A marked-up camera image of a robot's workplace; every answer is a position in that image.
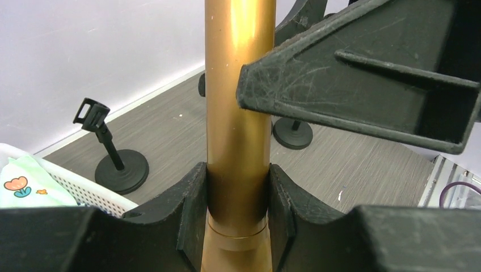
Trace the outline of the black tripod shock-mount stand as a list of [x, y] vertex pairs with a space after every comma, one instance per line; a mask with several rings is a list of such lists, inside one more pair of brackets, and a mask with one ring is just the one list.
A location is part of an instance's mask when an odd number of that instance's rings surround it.
[[205, 73], [202, 73], [199, 77], [198, 85], [197, 85], [198, 93], [201, 97], [206, 96], [206, 80], [205, 80]]

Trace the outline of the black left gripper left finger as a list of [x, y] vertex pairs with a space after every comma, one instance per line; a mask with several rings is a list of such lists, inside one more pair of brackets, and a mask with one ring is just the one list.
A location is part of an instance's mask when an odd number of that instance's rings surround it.
[[93, 207], [1, 211], [2, 271], [200, 271], [206, 165], [117, 218]]

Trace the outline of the brown microphone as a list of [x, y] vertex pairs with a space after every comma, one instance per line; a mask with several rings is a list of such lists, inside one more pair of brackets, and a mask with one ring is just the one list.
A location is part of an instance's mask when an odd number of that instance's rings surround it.
[[241, 67], [273, 48], [275, 1], [205, 2], [208, 219], [202, 271], [271, 271], [271, 117], [241, 109]]

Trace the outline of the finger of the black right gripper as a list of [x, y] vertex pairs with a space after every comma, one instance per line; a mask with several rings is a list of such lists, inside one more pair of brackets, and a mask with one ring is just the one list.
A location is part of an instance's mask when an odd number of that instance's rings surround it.
[[328, 0], [296, 0], [275, 29], [274, 47], [322, 21], [327, 2]]
[[357, 1], [240, 71], [239, 106], [449, 154], [480, 111], [479, 1]]

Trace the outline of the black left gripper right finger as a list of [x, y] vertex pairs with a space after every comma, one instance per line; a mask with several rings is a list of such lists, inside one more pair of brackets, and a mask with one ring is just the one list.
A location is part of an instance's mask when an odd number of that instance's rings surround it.
[[269, 170], [274, 271], [479, 271], [480, 211], [356, 206], [343, 214]]

